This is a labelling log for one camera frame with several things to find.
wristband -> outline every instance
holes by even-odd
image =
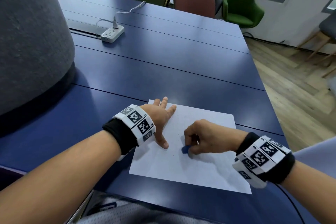
[[[295,163],[291,150],[252,132],[241,143],[236,156],[233,168],[255,188],[265,187],[267,181],[282,183]]]
[[[155,133],[152,119],[137,105],[130,105],[117,113],[112,120],[103,125],[103,129],[118,142],[121,155],[128,154]]]

blue eraser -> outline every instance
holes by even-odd
[[[191,147],[191,145],[183,146],[183,147],[182,147],[182,153],[183,153],[183,154],[187,154],[187,153],[188,153],[188,150],[189,150],[190,147]]]

electrical outlet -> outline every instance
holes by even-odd
[[[103,34],[100,35],[100,38],[103,42],[113,43],[115,40],[118,39],[119,36],[121,36],[122,33],[124,33],[124,27],[121,25],[118,25],[119,28],[109,28],[107,31],[105,31]]]

wooden floor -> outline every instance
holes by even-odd
[[[328,89],[324,68],[314,65],[316,55],[304,62],[310,52],[271,45],[246,38],[255,65],[272,102],[288,144],[293,151],[336,135],[335,97]]]

white cable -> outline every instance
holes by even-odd
[[[98,22],[100,22],[100,21],[107,21],[107,22],[110,22],[110,23],[113,24],[113,28],[119,28],[119,27],[118,27],[118,24],[117,24],[117,20],[116,20],[116,15],[117,15],[117,14],[128,14],[128,13],[132,12],[134,9],[140,8],[142,4],[145,5],[145,4],[146,4],[146,1],[142,1],[141,4],[137,5],[136,7],[133,7],[133,8],[132,8],[131,10],[129,10],[128,12],[120,12],[120,11],[116,12],[115,15],[113,16],[113,21],[109,21],[109,20],[105,20],[105,19],[100,19],[99,21],[97,21],[97,23],[96,23],[96,30],[95,30],[95,35],[96,35],[96,37],[98,37],[98,35],[97,35]]]

